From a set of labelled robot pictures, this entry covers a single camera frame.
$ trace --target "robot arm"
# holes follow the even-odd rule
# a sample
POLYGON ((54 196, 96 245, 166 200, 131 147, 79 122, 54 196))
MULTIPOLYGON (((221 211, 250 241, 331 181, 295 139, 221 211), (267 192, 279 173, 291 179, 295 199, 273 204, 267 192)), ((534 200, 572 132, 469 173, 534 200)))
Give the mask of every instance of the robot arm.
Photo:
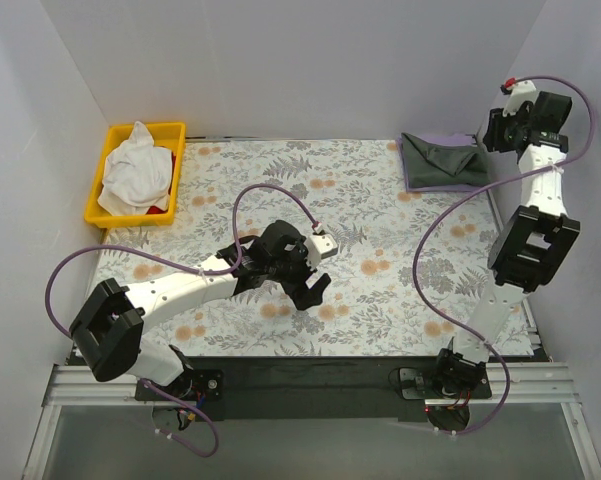
MULTIPOLYGON (((180 396, 189 388, 187 377, 193 368, 176 347, 143 337, 151 328, 203 303, 257 288, 265 280, 280 283, 299 310, 322 303, 322 294, 331 282, 329 275, 323 274, 311 288, 306 281, 322 260, 338 253, 338 246, 321 227, 304 237, 278 220, 260 237, 243 238, 242 242, 242 263, 226 275, 174 273, 125 287, 113 278, 99 283, 69 329, 96 380, 106 382, 130 373, 180 396)), ((236 245, 232 244, 198 268, 226 270, 236 258, 236 245)))
MULTIPOLYGON (((559 131, 571 110, 571 99, 537 92, 530 81, 505 85, 503 92, 510 98, 505 108, 490 113, 484 138, 487 150, 515 150, 522 173, 564 160, 567 138, 559 131)), ((580 223, 567 216, 558 167, 523 179, 520 203, 491 249, 492 275, 467 322, 490 344, 515 306, 551 281, 580 232, 580 223)), ((438 356, 438 388, 453 395, 474 390, 485 376, 488 361, 484 343, 466 330, 458 331, 438 356)))

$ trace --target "table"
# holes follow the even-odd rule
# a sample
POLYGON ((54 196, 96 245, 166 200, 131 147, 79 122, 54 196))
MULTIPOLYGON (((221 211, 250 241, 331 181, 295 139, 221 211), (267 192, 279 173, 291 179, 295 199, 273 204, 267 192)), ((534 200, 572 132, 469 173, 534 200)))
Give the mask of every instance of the table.
MULTIPOLYGON (((125 245, 187 265, 231 242, 231 208, 245 186, 267 182, 298 195, 336 237, 338 256, 320 266, 332 284, 324 303, 296 311, 282 288, 266 282, 231 300, 207 303, 147 333, 188 356, 421 356, 446 346, 454 326, 421 302, 411 261, 422 233, 461 194, 404 191, 395 142, 388 140, 229 141, 187 144, 175 223, 113 229, 106 243, 125 245)), ((238 216, 241 235, 257 235, 284 219, 311 225, 277 192, 252 191, 238 216)), ((497 235, 489 200, 480 195, 454 212, 431 237, 421 282, 436 305, 469 318, 487 275, 497 235)), ((171 269, 120 252, 101 253, 93 286, 149 280, 171 269)), ((527 319, 517 307, 495 346, 532 355, 527 319)))

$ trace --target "white towel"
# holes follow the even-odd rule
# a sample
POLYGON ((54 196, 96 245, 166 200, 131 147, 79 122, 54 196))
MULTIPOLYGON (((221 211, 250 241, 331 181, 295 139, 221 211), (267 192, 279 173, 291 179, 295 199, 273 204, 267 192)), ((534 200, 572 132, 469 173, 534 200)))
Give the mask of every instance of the white towel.
POLYGON ((107 156, 98 203, 111 215, 144 215, 154 205, 167 210, 171 166, 171 151, 154 147, 147 127, 136 122, 107 156))

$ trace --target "dark green cloth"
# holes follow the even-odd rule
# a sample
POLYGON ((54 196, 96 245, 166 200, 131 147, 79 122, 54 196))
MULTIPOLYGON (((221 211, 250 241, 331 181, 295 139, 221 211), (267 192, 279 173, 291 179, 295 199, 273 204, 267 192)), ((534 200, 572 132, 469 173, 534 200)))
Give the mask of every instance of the dark green cloth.
POLYGON ((445 147, 403 133, 402 161, 409 188, 489 183, 487 155, 479 146, 445 147))

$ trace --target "yellow bin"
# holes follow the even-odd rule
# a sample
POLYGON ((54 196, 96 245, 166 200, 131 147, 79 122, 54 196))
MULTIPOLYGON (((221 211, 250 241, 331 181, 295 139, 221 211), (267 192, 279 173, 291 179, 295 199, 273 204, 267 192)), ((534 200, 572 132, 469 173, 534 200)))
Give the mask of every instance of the yellow bin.
POLYGON ((165 147, 176 155, 176 163, 171 179, 171 198, 169 208, 165 213, 153 215, 124 215, 114 216, 98 205, 98 197, 102 192, 102 177, 104 164, 111 151, 131 136, 133 124, 115 125, 109 129, 107 140, 102 149, 100 164, 91 186, 91 194, 84 211, 84 219, 100 228, 139 227, 145 225, 171 225, 176 216, 176 198, 178 196, 178 180, 182 167, 186 127, 184 123, 147 123, 145 124, 153 136, 157 147, 165 147))

